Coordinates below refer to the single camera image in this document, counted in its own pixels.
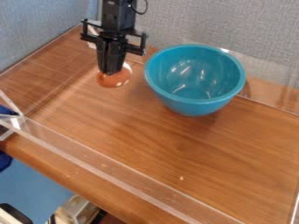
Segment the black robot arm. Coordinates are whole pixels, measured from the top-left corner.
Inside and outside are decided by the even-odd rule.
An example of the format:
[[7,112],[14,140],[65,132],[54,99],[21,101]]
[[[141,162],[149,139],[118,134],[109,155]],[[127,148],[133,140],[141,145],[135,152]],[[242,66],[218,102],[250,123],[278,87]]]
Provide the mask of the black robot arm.
[[101,23],[85,18],[81,39],[97,45],[98,68],[103,74],[117,74],[127,53],[146,55],[147,34],[135,29],[137,0],[103,0]]

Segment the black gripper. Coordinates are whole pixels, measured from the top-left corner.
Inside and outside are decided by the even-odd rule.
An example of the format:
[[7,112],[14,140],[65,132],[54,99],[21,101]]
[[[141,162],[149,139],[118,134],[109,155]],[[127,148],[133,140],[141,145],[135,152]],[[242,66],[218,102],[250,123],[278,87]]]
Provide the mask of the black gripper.
[[[109,75],[113,75],[122,70],[127,53],[133,53],[139,56],[146,55],[146,39],[149,38],[149,35],[145,32],[138,31],[135,28],[129,28],[121,31],[110,31],[103,28],[101,21],[90,20],[87,18],[85,18],[81,22],[82,40],[89,41],[90,43],[97,43],[99,37],[102,37],[105,39],[119,41],[111,42],[110,46],[106,40],[101,40],[97,43],[98,68],[103,74],[107,73]],[[133,45],[126,42],[127,36],[139,37],[141,45]]]

